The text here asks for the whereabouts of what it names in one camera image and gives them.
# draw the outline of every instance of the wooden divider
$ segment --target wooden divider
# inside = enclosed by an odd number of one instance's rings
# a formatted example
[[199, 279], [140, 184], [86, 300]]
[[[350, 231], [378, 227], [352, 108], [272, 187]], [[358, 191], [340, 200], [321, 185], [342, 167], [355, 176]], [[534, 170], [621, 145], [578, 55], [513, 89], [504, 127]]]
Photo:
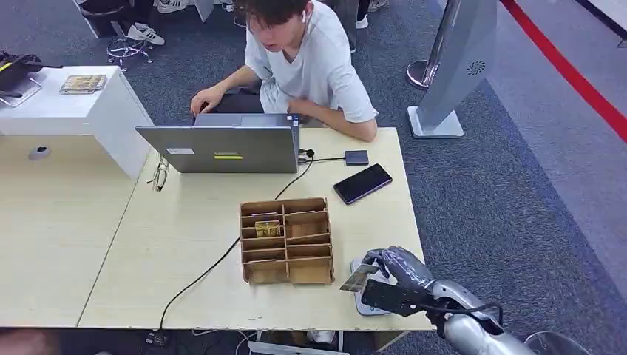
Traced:
[[246, 282], [333, 282], [326, 199], [242, 203], [240, 220]]

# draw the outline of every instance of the stool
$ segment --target stool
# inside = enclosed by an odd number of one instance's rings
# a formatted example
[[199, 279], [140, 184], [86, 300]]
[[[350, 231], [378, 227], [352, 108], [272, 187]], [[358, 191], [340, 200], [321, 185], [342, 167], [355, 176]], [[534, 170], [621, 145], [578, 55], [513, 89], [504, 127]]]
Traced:
[[148, 45], [147, 41], [134, 41], [127, 38], [124, 31], [122, 31], [122, 27], [120, 27], [118, 21], [121, 19], [121, 12], [125, 10], [125, 7], [126, 6], [120, 6], [106, 12], [94, 13], [80, 6], [83, 17], [87, 19], [99, 18], [111, 22], [111, 26], [118, 37], [111, 40], [106, 47], [107, 61], [113, 63], [117, 60], [123, 72], [127, 71], [127, 68], [124, 66], [124, 60], [134, 55], [141, 54], [146, 57], [148, 63], [152, 63], [152, 59], [144, 50], [145, 47], [152, 49], [152, 45]]

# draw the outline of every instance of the red stripe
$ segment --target red stripe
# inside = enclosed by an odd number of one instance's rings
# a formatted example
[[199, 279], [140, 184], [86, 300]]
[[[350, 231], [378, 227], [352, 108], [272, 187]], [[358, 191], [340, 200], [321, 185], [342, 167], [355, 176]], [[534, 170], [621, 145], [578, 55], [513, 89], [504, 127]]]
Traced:
[[525, 14], [515, 0], [501, 0], [503, 6], [512, 14], [514, 20], [523, 28], [538, 49], [549, 59], [551, 64], [579, 92], [579, 95], [597, 113], [606, 120], [612, 129], [627, 143], [627, 118], [612, 106], [572, 64], [560, 53], [549, 39]]

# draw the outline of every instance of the black smartphone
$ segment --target black smartphone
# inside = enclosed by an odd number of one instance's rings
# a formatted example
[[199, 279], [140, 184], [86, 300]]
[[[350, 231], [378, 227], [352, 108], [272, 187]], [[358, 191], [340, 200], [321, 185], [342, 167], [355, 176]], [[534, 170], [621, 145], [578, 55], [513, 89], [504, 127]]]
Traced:
[[374, 164], [336, 183], [333, 188], [344, 203], [350, 205], [391, 182], [392, 177], [380, 165]]

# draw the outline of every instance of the laptop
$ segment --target laptop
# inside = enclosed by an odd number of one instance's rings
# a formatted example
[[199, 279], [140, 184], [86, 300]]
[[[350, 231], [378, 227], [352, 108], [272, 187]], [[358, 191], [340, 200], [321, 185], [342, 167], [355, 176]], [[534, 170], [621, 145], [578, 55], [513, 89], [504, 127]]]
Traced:
[[295, 115], [211, 113], [194, 126], [135, 129], [179, 172], [298, 171]]

